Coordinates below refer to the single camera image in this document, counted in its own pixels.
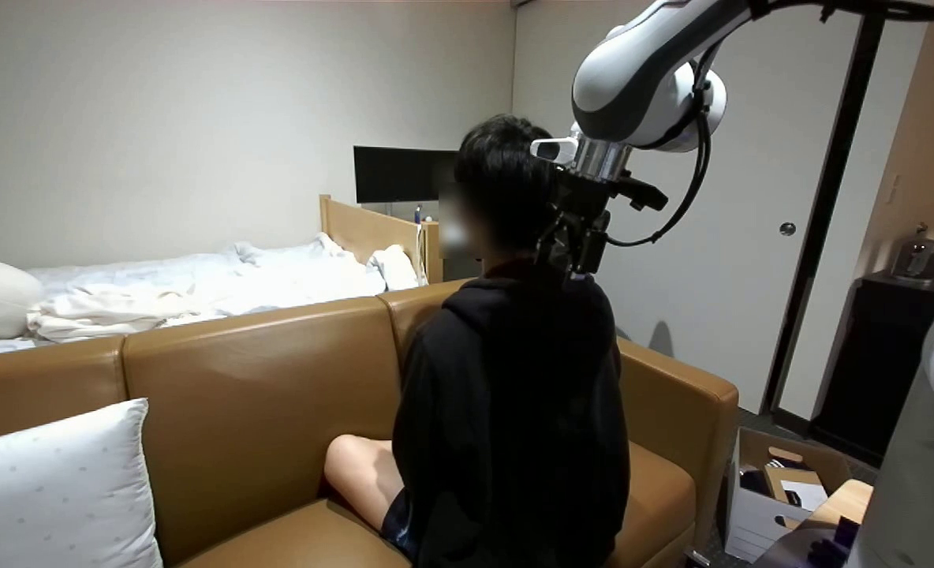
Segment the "bare leg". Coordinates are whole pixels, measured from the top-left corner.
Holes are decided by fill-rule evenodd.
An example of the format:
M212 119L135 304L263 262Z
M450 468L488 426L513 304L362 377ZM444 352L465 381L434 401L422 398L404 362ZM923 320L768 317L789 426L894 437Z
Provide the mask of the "bare leg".
M341 500L375 530L404 490L390 441L337 437L328 444L324 478Z

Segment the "wooden bed frame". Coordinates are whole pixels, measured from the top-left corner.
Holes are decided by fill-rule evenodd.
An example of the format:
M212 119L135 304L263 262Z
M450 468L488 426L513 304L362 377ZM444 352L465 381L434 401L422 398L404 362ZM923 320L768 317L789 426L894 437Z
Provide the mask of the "wooden bed frame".
M410 254L418 272L427 276L427 284L442 280L444 266L439 220L415 224L355 203L319 196L319 228L360 262L366 262L375 251L398 243Z

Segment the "person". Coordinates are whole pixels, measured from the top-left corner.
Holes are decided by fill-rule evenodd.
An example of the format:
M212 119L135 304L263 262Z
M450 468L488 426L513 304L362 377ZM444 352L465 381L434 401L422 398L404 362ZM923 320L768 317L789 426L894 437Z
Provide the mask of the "person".
M324 479L419 568L596 568L627 506L617 323L592 278L537 262L554 220L550 133L492 116L460 143L481 254L415 336L395 440L337 437Z

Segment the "television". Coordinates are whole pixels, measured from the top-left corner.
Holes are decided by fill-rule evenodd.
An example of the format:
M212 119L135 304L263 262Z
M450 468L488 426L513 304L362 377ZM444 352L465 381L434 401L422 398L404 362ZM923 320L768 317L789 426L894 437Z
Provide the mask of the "television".
M357 203L448 203L455 158L442 147L355 146Z

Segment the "box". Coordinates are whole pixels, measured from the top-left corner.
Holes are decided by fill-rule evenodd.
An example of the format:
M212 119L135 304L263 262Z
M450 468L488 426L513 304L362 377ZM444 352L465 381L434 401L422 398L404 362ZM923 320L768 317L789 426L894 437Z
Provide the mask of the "box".
M731 560L756 561L756 556L763 556L777 539L782 539L789 530L810 517L809 509L770 496L768 487L777 478L774 471L779 471L774 463L777 456L782 457L779 468L791 468L785 471L785 479L804 483L815 479L810 472L816 472L822 490L827 496L832 496L851 478L849 457L827 444L741 426L727 478L727 556ZM756 472L755 490L741 487L746 471Z

